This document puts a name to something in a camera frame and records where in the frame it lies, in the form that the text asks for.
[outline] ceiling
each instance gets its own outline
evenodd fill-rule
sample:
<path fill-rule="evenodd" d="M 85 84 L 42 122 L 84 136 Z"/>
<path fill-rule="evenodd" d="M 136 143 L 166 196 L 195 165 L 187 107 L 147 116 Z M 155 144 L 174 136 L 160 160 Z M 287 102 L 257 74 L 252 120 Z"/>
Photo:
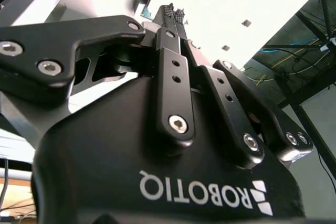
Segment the ceiling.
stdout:
<path fill-rule="evenodd" d="M 332 29 L 336 29 L 336 21 L 332 18 L 336 16 L 336 0 L 327 0 L 328 10 L 331 17 Z M 324 15 L 322 11 L 321 0 L 308 0 L 301 8 L 303 14 L 305 14 L 311 21 L 323 32 L 327 33 L 326 25 L 324 23 Z M 293 16 L 268 42 L 270 45 L 289 45 L 293 42 L 302 42 L 303 44 L 309 44 L 308 41 L 315 39 L 316 36 L 296 17 Z M 298 49 L 287 49 L 291 52 L 297 52 Z M 302 56 L 306 50 L 301 50 L 297 53 L 298 56 Z M 303 85 L 307 84 L 311 79 L 319 74 L 322 70 L 335 64 L 335 56 L 331 53 L 327 54 L 315 67 L 311 67 L 311 64 L 316 63 L 326 52 L 320 52 L 319 50 L 308 51 L 303 60 L 297 59 L 292 56 L 283 63 L 273 68 L 278 73 L 290 74 L 290 81 L 288 85 L 292 91 L 297 91 Z M 271 68 L 276 63 L 290 56 L 289 53 L 283 51 L 275 52 L 261 52 L 259 51 L 254 55 L 254 59 L 263 63 L 265 66 Z M 258 84 L 258 88 L 271 98 L 274 102 L 279 103 L 285 97 L 280 91 L 279 87 L 272 78 L 264 76 L 264 73 L 257 69 L 250 68 L 249 63 L 245 65 L 245 75 L 254 79 L 254 83 L 257 84 L 263 77 L 264 81 Z"/>

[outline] silver bolt head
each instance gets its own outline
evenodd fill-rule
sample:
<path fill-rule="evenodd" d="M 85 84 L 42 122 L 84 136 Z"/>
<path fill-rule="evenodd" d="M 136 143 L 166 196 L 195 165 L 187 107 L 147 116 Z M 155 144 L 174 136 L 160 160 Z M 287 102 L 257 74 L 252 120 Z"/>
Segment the silver bolt head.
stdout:
<path fill-rule="evenodd" d="M 180 134 L 186 133 L 188 129 L 187 122 L 179 115 L 171 115 L 168 122 L 170 127 Z"/>
<path fill-rule="evenodd" d="M 304 135 L 302 135 L 301 133 L 298 133 L 298 136 L 300 138 L 301 141 L 303 141 L 305 144 L 308 144 L 308 140 L 306 139 L 306 137 Z"/>
<path fill-rule="evenodd" d="M 250 134 L 244 135 L 244 143 L 254 152 L 259 149 L 258 142 Z"/>
<path fill-rule="evenodd" d="M 44 73 L 48 76 L 56 76 L 62 72 L 62 67 L 58 63 L 51 60 L 41 61 L 37 65 L 37 68 L 41 73 Z"/>
<path fill-rule="evenodd" d="M 18 43 L 13 41 L 0 42 L 0 54 L 6 56 L 18 56 L 23 53 L 23 48 Z"/>
<path fill-rule="evenodd" d="M 232 65 L 227 62 L 227 61 L 223 61 L 223 65 L 227 68 L 227 69 L 231 69 L 232 68 Z"/>
<path fill-rule="evenodd" d="M 140 27 L 136 23 L 134 23 L 132 21 L 128 22 L 128 26 L 131 27 L 134 30 L 139 30 L 140 29 Z"/>
<path fill-rule="evenodd" d="M 291 133 L 287 132 L 286 137 L 292 145 L 298 145 L 298 141 L 296 140 L 296 138 Z"/>

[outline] blue cable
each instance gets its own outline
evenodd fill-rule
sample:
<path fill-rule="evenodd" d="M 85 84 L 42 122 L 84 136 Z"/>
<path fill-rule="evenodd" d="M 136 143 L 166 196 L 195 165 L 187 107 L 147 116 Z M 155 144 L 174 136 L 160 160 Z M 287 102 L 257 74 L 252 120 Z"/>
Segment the blue cable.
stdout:
<path fill-rule="evenodd" d="M 311 42 L 313 40 L 316 40 L 317 38 L 315 39 L 309 39 L 309 40 L 303 40 L 303 41 L 298 41 L 298 42 L 294 42 L 290 45 L 298 45 L 298 44 L 305 44 L 305 43 L 308 43 L 308 42 Z M 277 49 L 274 49 L 274 50 L 259 50 L 259 52 L 277 52 L 278 50 Z"/>

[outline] screw hole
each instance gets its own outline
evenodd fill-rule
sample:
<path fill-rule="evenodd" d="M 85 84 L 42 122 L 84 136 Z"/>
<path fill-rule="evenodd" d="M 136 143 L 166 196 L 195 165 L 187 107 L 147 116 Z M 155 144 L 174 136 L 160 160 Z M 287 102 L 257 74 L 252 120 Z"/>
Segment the screw hole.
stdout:
<path fill-rule="evenodd" d="M 226 94 L 225 98 L 229 101 L 229 102 L 233 102 L 233 99 L 230 95 Z"/>
<path fill-rule="evenodd" d="M 180 64 L 179 64 L 176 60 L 173 60 L 172 63 L 173 63 L 175 66 L 177 66 L 177 67 L 180 66 Z"/>
<path fill-rule="evenodd" d="M 224 81 L 223 81 L 221 78 L 217 78 L 217 81 L 218 81 L 220 84 L 224 84 Z"/>
<path fill-rule="evenodd" d="M 139 30 L 140 29 L 140 27 L 132 21 L 128 21 L 128 26 L 131 27 L 134 30 Z"/>
<path fill-rule="evenodd" d="M 173 76 L 173 80 L 177 83 L 180 83 L 181 82 L 181 79 L 177 76 Z"/>

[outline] black bracket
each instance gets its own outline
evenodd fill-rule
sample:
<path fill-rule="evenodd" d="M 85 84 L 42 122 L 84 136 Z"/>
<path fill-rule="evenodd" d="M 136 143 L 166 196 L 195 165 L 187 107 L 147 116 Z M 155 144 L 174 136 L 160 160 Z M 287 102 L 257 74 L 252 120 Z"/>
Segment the black bracket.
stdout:
<path fill-rule="evenodd" d="M 0 41 L 13 41 L 23 48 L 15 57 L 0 54 L 0 89 L 33 103 L 60 104 L 71 94 L 82 47 L 99 44 L 103 51 L 118 39 L 140 42 L 145 30 L 133 18 L 114 16 L 1 27 L 0 34 Z M 39 71 L 38 64 L 45 60 L 56 62 L 61 73 L 51 76 Z"/>
<path fill-rule="evenodd" d="M 156 33 L 159 53 L 156 127 L 171 155 L 193 143 L 195 132 L 187 59 L 180 55 L 180 38 L 160 28 Z"/>
<path fill-rule="evenodd" d="M 251 169 L 264 158 L 262 141 L 253 130 L 242 106 L 232 90 L 225 74 L 203 65 L 206 61 L 201 51 L 186 40 L 185 47 L 196 74 L 203 78 L 218 111 L 218 126 L 223 150 L 236 165 Z"/>
<path fill-rule="evenodd" d="M 215 62 L 214 68 L 225 72 L 245 111 L 259 119 L 264 141 L 281 161 L 295 161 L 312 152 L 309 135 L 262 95 L 239 69 L 220 60 Z"/>

